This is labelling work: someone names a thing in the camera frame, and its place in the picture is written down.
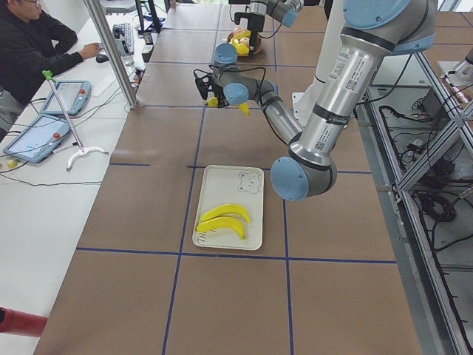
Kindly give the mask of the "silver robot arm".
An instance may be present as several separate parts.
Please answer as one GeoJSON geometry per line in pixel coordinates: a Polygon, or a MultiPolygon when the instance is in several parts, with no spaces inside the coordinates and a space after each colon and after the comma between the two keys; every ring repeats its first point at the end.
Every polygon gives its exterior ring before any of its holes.
{"type": "Polygon", "coordinates": [[[435,1],[331,1],[324,42],[337,46],[319,94],[306,92],[306,121],[298,122],[273,85],[244,75],[229,43],[214,51],[210,72],[194,71],[203,98],[212,92],[221,107],[255,101],[272,130],[288,147],[270,170],[275,192],[285,200],[304,200],[327,192],[337,171],[330,152],[348,125],[381,62],[430,48],[437,21],[435,1]]]}
{"type": "Polygon", "coordinates": [[[249,58],[253,58],[256,50],[256,38],[264,30],[265,17],[270,16],[285,27],[291,27],[299,12],[304,7],[302,0],[251,0],[245,12],[234,14],[234,23],[240,24],[242,18],[247,20],[249,37],[249,58]]]}

